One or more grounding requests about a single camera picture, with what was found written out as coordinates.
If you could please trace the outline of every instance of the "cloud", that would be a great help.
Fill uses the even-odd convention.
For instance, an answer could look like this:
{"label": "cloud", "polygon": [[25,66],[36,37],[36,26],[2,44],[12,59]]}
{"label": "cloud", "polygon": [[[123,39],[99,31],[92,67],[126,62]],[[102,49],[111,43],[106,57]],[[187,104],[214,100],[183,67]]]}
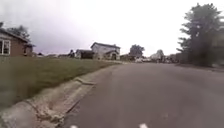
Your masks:
{"label": "cloud", "polygon": [[94,41],[117,44],[127,53],[133,44],[145,55],[158,49],[175,53],[184,14],[196,1],[165,0],[0,0],[5,27],[29,28],[35,51],[67,53]]}

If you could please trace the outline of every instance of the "parked car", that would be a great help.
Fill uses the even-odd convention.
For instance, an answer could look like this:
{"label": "parked car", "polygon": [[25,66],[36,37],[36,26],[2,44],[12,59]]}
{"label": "parked car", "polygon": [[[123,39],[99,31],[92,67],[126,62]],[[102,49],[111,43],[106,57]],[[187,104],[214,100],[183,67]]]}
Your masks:
{"label": "parked car", "polygon": [[142,63],[142,58],[136,58],[136,59],[135,59],[135,62],[136,62],[136,63]]}
{"label": "parked car", "polygon": [[142,59],[142,62],[151,62],[151,61],[152,61],[151,58],[143,58],[143,59]]}

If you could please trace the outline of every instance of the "grass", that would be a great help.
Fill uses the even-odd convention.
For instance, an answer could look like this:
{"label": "grass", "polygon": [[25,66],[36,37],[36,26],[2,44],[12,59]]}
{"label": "grass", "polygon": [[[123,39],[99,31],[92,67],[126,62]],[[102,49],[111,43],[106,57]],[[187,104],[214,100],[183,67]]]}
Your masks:
{"label": "grass", "polygon": [[44,88],[113,64],[69,58],[0,57],[0,110]]}

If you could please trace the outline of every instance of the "roof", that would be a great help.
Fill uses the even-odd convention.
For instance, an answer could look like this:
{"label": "roof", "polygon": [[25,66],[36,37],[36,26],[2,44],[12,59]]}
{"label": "roof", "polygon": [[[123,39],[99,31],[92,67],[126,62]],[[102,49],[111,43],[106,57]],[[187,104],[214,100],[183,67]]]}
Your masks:
{"label": "roof", "polygon": [[108,51],[108,52],[106,52],[105,54],[110,54],[110,53],[112,53],[112,52],[116,52],[116,53],[118,54],[118,52],[117,52],[116,50]]}
{"label": "roof", "polygon": [[92,50],[87,50],[87,49],[77,49],[77,50],[76,50],[76,53],[77,53],[77,52],[89,52],[89,53],[93,53]]}
{"label": "roof", "polygon": [[22,40],[22,41],[24,41],[24,42],[26,42],[26,43],[29,42],[28,40],[26,40],[26,39],[24,39],[24,38],[22,38],[22,37],[19,37],[19,36],[15,35],[15,34],[13,34],[13,33],[11,33],[11,32],[8,32],[8,31],[6,31],[6,30],[3,29],[3,28],[0,28],[0,32],[3,32],[3,33],[5,33],[5,34],[8,34],[9,36],[12,36],[12,37],[17,38],[17,39],[19,39],[19,40]]}
{"label": "roof", "polygon": [[103,44],[103,43],[97,43],[97,42],[94,42],[94,43],[92,44],[91,48],[92,48],[94,45],[101,45],[101,46],[105,46],[105,47],[112,47],[112,48],[119,48],[119,49],[120,49],[120,47],[118,47],[118,46],[116,46],[116,45]]}

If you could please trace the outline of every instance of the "road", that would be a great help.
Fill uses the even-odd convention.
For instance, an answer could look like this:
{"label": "road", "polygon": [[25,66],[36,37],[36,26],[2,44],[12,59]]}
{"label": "road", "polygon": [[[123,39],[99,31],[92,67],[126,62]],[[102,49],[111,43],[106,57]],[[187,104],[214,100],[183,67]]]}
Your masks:
{"label": "road", "polygon": [[74,126],[223,128],[224,73],[169,64],[118,66],[66,116],[62,128]]}

